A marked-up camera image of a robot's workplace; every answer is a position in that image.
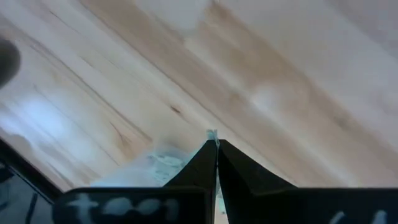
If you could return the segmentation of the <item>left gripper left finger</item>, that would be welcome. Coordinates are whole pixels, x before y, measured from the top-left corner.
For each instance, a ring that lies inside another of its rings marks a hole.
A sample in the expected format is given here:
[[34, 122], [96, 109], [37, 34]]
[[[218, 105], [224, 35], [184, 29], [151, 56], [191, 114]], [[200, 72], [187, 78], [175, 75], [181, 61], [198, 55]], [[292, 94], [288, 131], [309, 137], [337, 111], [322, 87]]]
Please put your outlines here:
[[163, 187], [84, 187], [60, 196], [54, 224], [212, 224], [218, 148], [207, 140]]

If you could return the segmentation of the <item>black mug with yellow inside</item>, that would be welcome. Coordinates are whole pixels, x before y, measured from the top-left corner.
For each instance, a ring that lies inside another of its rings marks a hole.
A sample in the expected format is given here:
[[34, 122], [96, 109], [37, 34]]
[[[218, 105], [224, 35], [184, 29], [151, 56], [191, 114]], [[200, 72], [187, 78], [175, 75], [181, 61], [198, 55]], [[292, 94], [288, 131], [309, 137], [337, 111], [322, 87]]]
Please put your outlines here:
[[15, 77], [20, 65], [21, 54], [17, 46], [0, 36], [0, 89]]

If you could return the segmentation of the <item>black aluminium table frame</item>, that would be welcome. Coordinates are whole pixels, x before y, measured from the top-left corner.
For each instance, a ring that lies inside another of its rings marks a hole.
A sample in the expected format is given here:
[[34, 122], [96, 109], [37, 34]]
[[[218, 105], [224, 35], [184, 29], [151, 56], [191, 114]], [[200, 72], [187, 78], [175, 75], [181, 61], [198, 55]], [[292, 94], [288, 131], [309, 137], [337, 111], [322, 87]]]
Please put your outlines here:
[[41, 171], [0, 138], [0, 183], [18, 176], [49, 203], [63, 192]]

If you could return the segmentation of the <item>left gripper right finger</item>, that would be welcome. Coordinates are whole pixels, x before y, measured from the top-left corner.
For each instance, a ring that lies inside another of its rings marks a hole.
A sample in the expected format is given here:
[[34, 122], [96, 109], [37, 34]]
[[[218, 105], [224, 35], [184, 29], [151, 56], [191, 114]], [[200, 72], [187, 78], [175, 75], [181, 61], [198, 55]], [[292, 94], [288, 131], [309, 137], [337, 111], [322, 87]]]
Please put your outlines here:
[[226, 140], [218, 169], [229, 224], [398, 224], [398, 188], [297, 187]]

